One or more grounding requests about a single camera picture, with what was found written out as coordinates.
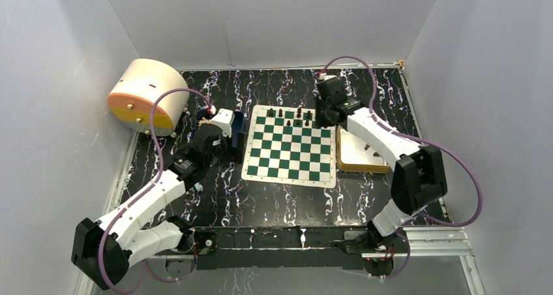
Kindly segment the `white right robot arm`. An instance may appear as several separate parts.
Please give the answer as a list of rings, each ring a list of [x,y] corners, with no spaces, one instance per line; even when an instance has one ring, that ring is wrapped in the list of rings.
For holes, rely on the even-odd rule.
[[[447,194],[442,153],[437,147],[422,146],[402,137],[368,103],[347,95],[338,76],[321,74],[316,87],[315,124],[342,127],[373,148],[393,171],[391,199],[369,220],[366,232],[336,242],[335,246],[347,253],[353,248],[383,252],[392,245],[401,227]]]

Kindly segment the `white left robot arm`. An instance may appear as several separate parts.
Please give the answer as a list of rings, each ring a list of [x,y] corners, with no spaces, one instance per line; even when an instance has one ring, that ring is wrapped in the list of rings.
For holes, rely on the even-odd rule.
[[[241,164],[245,152],[245,122],[224,127],[213,122],[198,127],[190,142],[163,162],[164,169],[118,208],[96,221],[82,220],[76,227],[72,263],[102,290],[113,288],[134,265],[166,250],[198,253],[190,223],[179,216],[145,228],[162,208],[203,181],[221,162]]]

